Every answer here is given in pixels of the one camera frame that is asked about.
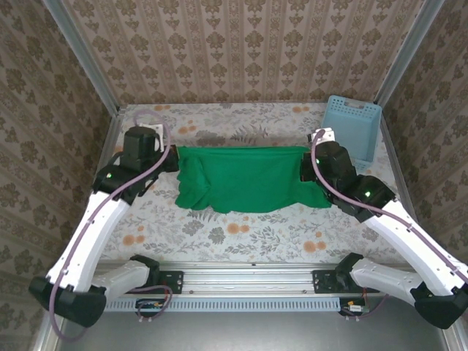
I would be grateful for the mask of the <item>aluminium table side rail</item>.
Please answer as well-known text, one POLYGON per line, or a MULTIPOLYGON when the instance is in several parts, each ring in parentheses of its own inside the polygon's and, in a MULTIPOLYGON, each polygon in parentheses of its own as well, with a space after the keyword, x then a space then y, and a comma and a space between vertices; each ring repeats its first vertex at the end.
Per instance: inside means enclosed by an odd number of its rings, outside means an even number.
POLYGON ((417 219, 416 214, 415 214, 415 209, 413 207, 410 194, 407 188, 407 185, 404 180, 403 172, 401 170, 401 166, 399 164, 399 160, 396 154, 396 150, 393 146, 393 142, 391 140, 391 136, 388 130, 388 126, 385 122, 385 118, 381 116, 381 121, 380 121, 380 129, 382 133, 382 138, 385 143, 385 147, 388 153, 388 158, 390 161, 390 166, 392 168, 395 182, 396 182, 396 188, 398 189, 399 192, 399 198, 400 201, 403 205, 403 207, 407 210, 407 212, 410 214, 410 216, 413 219, 417 219))
POLYGON ((106 134, 105 142, 102 147, 102 152, 97 165, 97 171, 101 170, 115 153, 117 139, 121 131, 124 116, 126 114, 126 106, 120 107, 115 117, 111 118, 109 129, 106 134))

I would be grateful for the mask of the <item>light blue plastic basket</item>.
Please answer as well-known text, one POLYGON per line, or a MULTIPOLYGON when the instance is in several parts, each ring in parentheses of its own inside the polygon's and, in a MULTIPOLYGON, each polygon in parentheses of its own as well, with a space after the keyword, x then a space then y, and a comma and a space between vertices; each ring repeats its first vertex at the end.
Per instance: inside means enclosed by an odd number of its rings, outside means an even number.
POLYGON ((369 102, 331 95, 322 128, 331 128, 356 170, 365 173, 374 163, 382 108, 369 102))

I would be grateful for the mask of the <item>green t-shirt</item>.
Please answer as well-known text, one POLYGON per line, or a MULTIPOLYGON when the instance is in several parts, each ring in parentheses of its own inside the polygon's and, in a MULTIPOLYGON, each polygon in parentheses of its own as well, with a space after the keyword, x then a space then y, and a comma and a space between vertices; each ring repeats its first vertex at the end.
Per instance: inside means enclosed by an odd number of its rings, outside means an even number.
POLYGON ((265 214, 299 203, 330 208, 322 189, 302 181, 303 146, 178 148, 180 208, 265 214))

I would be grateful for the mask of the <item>small black electronics board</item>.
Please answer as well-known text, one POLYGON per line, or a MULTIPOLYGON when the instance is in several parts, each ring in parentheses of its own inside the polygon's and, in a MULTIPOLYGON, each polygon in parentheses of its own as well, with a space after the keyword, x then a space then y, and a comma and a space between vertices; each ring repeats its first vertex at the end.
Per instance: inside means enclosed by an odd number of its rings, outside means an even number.
POLYGON ((137 299, 135 301, 135 308, 137 309, 137 315, 142 318, 154 318, 165 305, 166 300, 164 298, 156 299, 137 299))
POLYGON ((359 317, 370 312, 369 304, 364 298, 341 298, 339 305, 339 313, 345 317, 359 317))

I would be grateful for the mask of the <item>aluminium frame post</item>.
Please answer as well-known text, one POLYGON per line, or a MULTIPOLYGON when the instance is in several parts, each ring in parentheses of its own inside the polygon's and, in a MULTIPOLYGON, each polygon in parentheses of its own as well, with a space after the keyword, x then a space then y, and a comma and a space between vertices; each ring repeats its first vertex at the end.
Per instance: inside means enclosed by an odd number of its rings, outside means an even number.
POLYGON ((384 107, 387 104, 444 3, 445 0, 425 0, 423 2, 374 98, 375 104, 380 107, 384 107))
POLYGON ((114 97, 104 72, 94 58, 92 49, 84 40, 75 21, 72 19, 62 0, 43 0, 65 40, 72 49, 88 79, 91 81, 103 105, 112 118, 118 115, 120 104, 114 97))

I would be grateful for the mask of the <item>floral tablecloth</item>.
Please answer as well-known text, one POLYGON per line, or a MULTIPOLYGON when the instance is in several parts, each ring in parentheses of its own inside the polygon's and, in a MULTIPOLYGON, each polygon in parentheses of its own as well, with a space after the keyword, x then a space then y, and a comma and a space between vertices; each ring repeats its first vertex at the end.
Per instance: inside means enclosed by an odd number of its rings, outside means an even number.
MULTIPOLYGON (((133 124, 164 120, 178 146, 305 146, 319 128, 323 103, 130 105, 117 139, 133 124)), ((218 214, 179 208, 175 173, 164 173, 135 200, 102 253, 158 261, 337 263, 356 252, 378 263, 402 263, 380 235, 338 208, 295 204, 266 214, 218 214)))

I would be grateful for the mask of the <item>grey metal sheet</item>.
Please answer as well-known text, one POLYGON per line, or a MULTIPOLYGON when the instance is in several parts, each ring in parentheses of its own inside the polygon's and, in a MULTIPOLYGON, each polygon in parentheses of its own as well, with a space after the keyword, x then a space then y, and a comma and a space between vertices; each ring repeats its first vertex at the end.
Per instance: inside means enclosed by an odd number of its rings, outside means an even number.
POLYGON ((106 314, 58 351, 448 351, 442 331, 394 303, 370 318, 336 313, 106 314))

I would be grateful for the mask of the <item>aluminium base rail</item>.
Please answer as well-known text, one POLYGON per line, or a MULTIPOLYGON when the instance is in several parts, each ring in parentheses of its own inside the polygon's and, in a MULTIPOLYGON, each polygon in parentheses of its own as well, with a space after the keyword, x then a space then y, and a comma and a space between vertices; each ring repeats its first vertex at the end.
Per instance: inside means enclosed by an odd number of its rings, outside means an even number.
POLYGON ((313 295, 312 272, 333 263, 160 263, 163 271, 182 271, 180 296, 286 297, 313 295))

